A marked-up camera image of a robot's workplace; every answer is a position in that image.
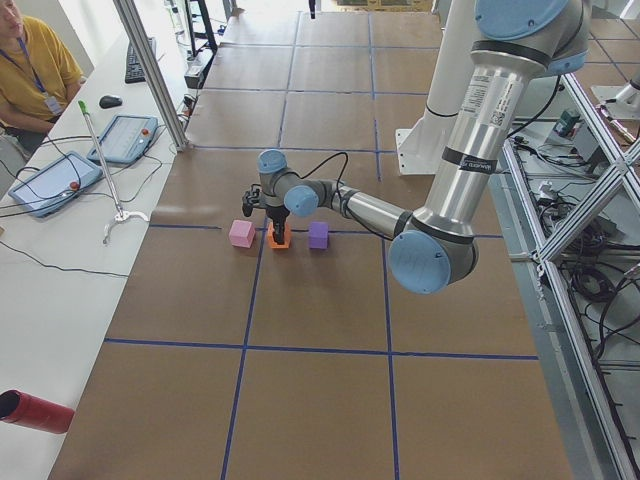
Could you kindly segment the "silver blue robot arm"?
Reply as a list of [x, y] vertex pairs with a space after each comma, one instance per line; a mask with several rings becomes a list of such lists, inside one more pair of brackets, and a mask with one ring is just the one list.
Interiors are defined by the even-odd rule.
[[273, 239], [289, 215], [331, 209], [388, 238], [395, 279], [417, 294], [438, 292], [469, 275], [478, 260], [471, 222], [517, 106], [529, 83], [579, 69], [588, 50], [588, 1], [455, 1], [451, 4], [425, 115], [424, 133], [444, 121], [444, 145], [423, 206], [405, 210], [341, 180], [306, 179], [283, 152], [257, 160], [259, 182], [243, 211], [263, 209]]

